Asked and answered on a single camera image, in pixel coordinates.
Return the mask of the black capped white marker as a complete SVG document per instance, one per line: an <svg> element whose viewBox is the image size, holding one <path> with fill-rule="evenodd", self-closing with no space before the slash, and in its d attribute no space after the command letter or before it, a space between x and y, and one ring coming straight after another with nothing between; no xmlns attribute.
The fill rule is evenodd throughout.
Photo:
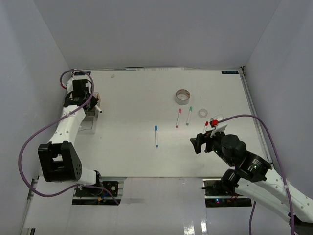
<svg viewBox="0 0 313 235"><path fill-rule="evenodd" d="M95 109L99 112L102 113L103 111L100 109L100 107L98 105L95 105Z"/></svg>

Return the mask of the red capped white marker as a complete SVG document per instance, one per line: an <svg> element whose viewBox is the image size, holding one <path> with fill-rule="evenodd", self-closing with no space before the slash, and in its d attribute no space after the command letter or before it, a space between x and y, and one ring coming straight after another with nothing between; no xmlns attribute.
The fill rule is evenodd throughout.
<svg viewBox="0 0 313 235"><path fill-rule="evenodd" d="M209 124L209 122L208 121L206 121L206 123L205 123L205 126L204 126L204 128L203 128L203 134L205 134L206 133L206 131L207 131L207 127L208 127L208 124Z"/></svg>

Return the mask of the green capped white marker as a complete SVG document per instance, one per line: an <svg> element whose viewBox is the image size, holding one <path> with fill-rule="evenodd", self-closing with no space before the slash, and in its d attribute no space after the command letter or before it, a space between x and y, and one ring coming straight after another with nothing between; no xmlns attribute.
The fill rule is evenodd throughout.
<svg viewBox="0 0 313 235"><path fill-rule="evenodd" d="M187 126L190 124L190 118L191 118L192 110L193 110L193 107L190 106L190 107L189 107L189 111L188 111L187 120L186 120L186 125L187 125Z"/></svg>

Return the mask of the pink capped white marker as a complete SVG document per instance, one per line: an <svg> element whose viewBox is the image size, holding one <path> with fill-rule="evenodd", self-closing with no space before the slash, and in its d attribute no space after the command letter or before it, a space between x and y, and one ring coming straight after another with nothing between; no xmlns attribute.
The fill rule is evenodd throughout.
<svg viewBox="0 0 313 235"><path fill-rule="evenodd" d="M182 109L179 108L179 110L178 110L178 115L177 115L177 120L176 120L176 124L175 124L175 127L176 127L176 128L179 127L179 120L180 120L181 112L182 112Z"/></svg>

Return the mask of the blue capped white marker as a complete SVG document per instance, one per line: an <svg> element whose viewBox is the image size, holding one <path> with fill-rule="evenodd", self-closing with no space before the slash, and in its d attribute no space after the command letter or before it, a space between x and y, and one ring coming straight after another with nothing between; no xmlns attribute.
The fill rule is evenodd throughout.
<svg viewBox="0 0 313 235"><path fill-rule="evenodd" d="M155 125L155 147L158 148L158 127Z"/></svg>

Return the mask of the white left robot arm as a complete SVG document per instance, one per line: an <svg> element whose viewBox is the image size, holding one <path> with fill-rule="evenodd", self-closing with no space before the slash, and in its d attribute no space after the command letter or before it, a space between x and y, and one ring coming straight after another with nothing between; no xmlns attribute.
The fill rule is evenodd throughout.
<svg viewBox="0 0 313 235"><path fill-rule="evenodd" d="M86 185L92 195L103 191L100 173L83 167L74 148L76 136L86 112L93 109L98 98L91 95L87 79L72 80L65 97L61 120L51 139L38 148L44 179L47 182L73 182Z"/></svg>

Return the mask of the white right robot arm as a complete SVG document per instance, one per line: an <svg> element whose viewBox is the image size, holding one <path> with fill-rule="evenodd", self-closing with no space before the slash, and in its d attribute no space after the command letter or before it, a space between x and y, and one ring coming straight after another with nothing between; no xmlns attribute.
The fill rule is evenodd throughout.
<svg viewBox="0 0 313 235"><path fill-rule="evenodd" d="M292 185L286 186L283 177L262 157L247 151L236 135L211 130L190 142L197 154L205 145L206 153L214 152L230 167L220 181L204 187L206 192L248 197L279 215L298 235L313 233L312 199Z"/></svg>

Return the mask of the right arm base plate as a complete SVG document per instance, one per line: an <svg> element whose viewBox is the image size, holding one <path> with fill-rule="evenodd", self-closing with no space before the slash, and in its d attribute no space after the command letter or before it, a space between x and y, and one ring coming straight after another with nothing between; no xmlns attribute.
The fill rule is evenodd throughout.
<svg viewBox="0 0 313 235"><path fill-rule="evenodd" d="M223 185L220 179L203 179L206 208L251 207L251 199Z"/></svg>

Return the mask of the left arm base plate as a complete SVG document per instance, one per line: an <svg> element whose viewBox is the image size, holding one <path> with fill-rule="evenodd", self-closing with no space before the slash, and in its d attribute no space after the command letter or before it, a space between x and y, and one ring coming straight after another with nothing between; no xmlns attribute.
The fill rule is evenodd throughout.
<svg viewBox="0 0 313 235"><path fill-rule="evenodd" d="M117 206L123 194L123 182L103 181L104 189L76 187L72 199L73 205L81 206Z"/></svg>

